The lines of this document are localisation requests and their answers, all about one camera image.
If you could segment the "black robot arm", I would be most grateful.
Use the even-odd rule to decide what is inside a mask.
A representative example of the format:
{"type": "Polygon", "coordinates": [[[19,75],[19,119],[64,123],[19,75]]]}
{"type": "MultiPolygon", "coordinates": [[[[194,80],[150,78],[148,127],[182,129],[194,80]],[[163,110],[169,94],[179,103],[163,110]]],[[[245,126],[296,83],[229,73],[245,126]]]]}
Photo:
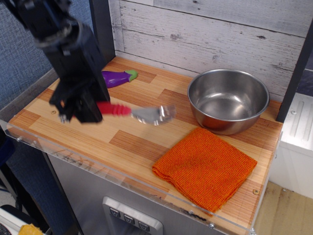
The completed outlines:
{"type": "Polygon", "coordinates": [[[110,101],[102,76],[105,58],[91,28],[72,17],[69,0],[5,0],[7,9],[29,30],[34,44],[53,66],[60,82],[49,103],[62,122],[103,120],[97,105],[110,101]]]}

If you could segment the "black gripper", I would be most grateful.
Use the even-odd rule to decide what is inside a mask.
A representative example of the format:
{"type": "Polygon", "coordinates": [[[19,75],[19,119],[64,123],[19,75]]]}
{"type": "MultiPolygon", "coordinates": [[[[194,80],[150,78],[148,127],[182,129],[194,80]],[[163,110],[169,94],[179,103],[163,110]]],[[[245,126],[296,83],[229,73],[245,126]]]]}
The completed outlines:
{"type": "Polygon", "coordinates": [[[60,78],[49,104],[54,105],[61,122],[73,116],[81,123],[99,123],[102,114],[97,101],[109,101],[102,76],[106,61],[90,27],[75,24],[69,36],[43,49],[60,78]]]}

